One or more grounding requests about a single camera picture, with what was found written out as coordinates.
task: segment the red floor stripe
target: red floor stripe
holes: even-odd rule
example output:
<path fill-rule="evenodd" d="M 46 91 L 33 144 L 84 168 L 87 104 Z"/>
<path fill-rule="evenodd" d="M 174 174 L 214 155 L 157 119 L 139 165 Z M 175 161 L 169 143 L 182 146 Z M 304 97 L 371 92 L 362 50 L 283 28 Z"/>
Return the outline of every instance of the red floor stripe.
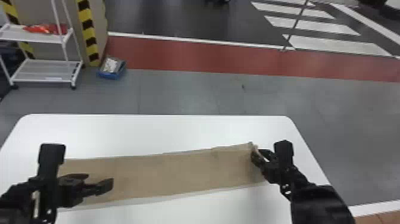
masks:
<path fill-rule="evenodd" d="M 122 37 L 108 38 L 106 54 L 130 69 L 400 82 L 400 60 L 382 57 Z"/>

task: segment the white shelf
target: white shelf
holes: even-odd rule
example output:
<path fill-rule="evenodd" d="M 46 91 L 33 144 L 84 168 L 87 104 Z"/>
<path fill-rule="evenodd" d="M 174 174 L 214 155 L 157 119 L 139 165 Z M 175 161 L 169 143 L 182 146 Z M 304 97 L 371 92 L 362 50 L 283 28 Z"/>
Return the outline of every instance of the white shelf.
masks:
<path fill-rule="evenodd" d="M 82 61 L 52 61 L 26 59 L 11 80 L 13 82 L 71 82 L 75 80 Z"/>
<path fill-rule="evenodd" d="M 62 40 L 59 35 L 44 34 L 44 33 L 30 33 L 23 30 L 22 25 L 14 25 L 6 23 L 0 29 L 0 40 L 3 41 L 23 41 L 23 42 L 36 42 L 36 43 L 58 43 L 65 44 L 74 32 L 72 28 L 68 29 L 66 35 L 62 35 Z"/>

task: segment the metal shelf rack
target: metal shelf rack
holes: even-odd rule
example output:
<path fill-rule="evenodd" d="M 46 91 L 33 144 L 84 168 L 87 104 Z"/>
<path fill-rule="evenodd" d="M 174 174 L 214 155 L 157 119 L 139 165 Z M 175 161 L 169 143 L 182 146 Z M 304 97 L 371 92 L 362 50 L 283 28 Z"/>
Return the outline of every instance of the metal shelf rack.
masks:
<path fill-rule="evenodd" d="M 78 78 L 80 69 L 82 68 L 83 60 L 80 54 L 76 34 L 72 28 L 72 22 L 67 5 L 65 4 L 65 0 L 61 0 L 61 2 L 64 12 L 67 16 L 68 26 L 70 27 L 65 35 L 61 33 L 60 20 L 58 18 L 55 0 L 51 0 L 51 5 L 59 35 L 27 32 L 23 30 L 24 26 L 10 24 L 8 17 L 5 16 L 5 19 L 8 23 L 3 25 L 0 29 L 0 41 L 60 44 L 65 58 L 64 61 L 35 60 L 30 59 L 23 51 L 25 60 L 22 62 L 17 71 L 10 76 L 0 55 L 0 66 L 4 71 L 8 82 L 14 89 L 18 88 L 15 82 L 70 83 L 71 88 L 76 89 L 76 79 Z M 66 45 L 71 36 L 73 36 L 75 40 L 76 51 L 80 61 L 70 61 L 68 59 Z"/>

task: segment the white table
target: white table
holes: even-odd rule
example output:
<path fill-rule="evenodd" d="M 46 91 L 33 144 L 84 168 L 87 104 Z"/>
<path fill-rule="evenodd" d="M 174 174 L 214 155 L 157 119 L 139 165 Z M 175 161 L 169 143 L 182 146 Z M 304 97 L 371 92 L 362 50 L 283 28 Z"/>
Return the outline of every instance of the white table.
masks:
<path fill-rule="evenodd" d="M 287 139 L 295 164 L 317 184 L 329 184 L 291 119 L 283 116 L 138 116 L 36 114 L 23 117 L 0 150 L 0 192 L 35 176 L 41 143 L 67 146 L 66 158 L 147 155 L 252 141 L 273 148 Z M 57 224 L 290 224 L 289 202 L 276 185 L 111 207 L 61 210 Z"/>

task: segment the white wall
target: white wall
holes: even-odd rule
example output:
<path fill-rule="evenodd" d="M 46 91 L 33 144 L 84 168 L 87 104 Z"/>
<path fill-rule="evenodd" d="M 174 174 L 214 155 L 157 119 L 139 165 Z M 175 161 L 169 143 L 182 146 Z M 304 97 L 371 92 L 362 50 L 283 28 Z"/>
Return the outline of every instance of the white wall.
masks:
<path fill-rule="evenodd" d="M 0 7 L 0 26 L 6 23 L 3 7 Z"/>

